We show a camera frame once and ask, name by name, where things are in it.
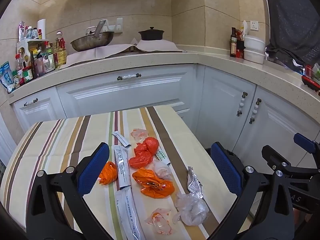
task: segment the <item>paper towel roll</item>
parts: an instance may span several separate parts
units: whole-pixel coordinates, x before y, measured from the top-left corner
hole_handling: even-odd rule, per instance
[[[41,29],[42,39],[45,40],[45,19],[41,19],[40,21],[38,21],[37,29]]]

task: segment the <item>power outlet plate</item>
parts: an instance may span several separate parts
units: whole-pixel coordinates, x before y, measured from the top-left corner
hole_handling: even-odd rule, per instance
[[[250,21],[250,30],[258,31],[259,30],[259,22],[258,21]]]

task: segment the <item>drawer handle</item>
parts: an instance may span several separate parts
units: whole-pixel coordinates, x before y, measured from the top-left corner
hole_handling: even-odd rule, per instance
[[[242,107],[244,106],[244,99],[245,97],[248,95],[247,92],[243,92],[242,96],[241,96],[241,101],[239,103],[239,108],[238,108],[238,112],[237,112],[237,116],[240,116],[242,114]]]
[[[256,105],[254,106],[254,109],[252,110],[252,115],[251,115],[249,124],[252,124],[252,122],[254,122],[254,118],[256,117],[256,114],[258,112],[258,108],[259,108],[259,104],[260,103],[261,103],[261,99],[258,98],[257,102],[256,102]]]
[[[125,80],[125,79],[130,79],[130,78],[137,78],[137,77],[141,77],[141,74],[137,73],[135,75],[127,75],[127,76],[118,76],[117,80]]]
[[[25,102],[25,104],[23,106],[30,106],[31,104],[34,104],[35,102],[38,102],[38,98],[36,98],[35,100],[33,100],[31,102]]]

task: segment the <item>table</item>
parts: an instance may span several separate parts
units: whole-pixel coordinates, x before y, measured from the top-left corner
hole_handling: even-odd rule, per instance
[[[169,221],[175,231],[166,239],[205,240],[227,214],[236,195],[229,192],[210,156],[170,106],[143,107],[34,124],[10,159],[0,187],[0,201],[17,223],[25,228],[26,203],[37,171],[59,173],[91,155],[101,142],[106,142],[110,149],[112,145],[119,145],[118,139],[111,134],[113,131],[120,131],[130,141],[131,158],[136,145],[130,136],[134,128],[146,129],[149,136],[159,140],[171,161],[176,192],[188,193],[187,168],[193,167],[203,184],[204,200],[210,209],[209,217],[200,226],[190,227],[182,222],[173,224],[172,217],[177,212],[174,206],[176,192],[164,199],[153,199],[143,195],[141,186],[132,179],[132,194],[146,239],[164,237],[144,222],[156,208],[161,207],[171,209]],[[115,162],[113,151],[110,153],[109,160]],[[103,186],[97,181],[84,199],[106,231],[114,239],[124,240],[126,237],[115,203],[117,190],[116,182]],[[61,193],[59,199],[70,226],[80,232]]]

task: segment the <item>black pot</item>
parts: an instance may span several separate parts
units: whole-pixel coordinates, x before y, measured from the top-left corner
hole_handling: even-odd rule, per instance
[[[162,40],[164,31],[155,30],[154,27],[150,27],[150,30],[139,32],[143,41],[157,41]]]

